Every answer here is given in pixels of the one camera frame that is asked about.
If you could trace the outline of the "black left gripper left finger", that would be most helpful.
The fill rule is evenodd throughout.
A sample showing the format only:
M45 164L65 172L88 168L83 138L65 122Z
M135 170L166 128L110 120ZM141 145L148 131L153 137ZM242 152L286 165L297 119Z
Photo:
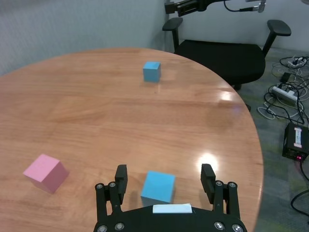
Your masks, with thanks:
M112 206L112 215L122 213L121 205L127 187L127 166L120 164L117 167L114 181L108 185L98 183L95 185L96 190L96 206L97 206L97 221L103 221L107 218L107 202Z

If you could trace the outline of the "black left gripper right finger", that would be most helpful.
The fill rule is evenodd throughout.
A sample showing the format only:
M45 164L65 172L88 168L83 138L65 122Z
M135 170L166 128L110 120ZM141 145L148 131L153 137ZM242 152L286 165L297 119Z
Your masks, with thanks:
M200 180L212 205L212 211L217 214L224 214L224 202L226 204L226 214L240 219L238 186L235 182L224 184L216 180L216 175L210 164L201 165Z

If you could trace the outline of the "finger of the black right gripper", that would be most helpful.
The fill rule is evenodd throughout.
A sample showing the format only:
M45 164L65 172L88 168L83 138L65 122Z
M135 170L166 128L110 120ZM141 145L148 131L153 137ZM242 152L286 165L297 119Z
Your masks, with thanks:
M194 12L205 11L210 5L209 0L182 0L180 2L165 3L166 14L175 14L184 16Z

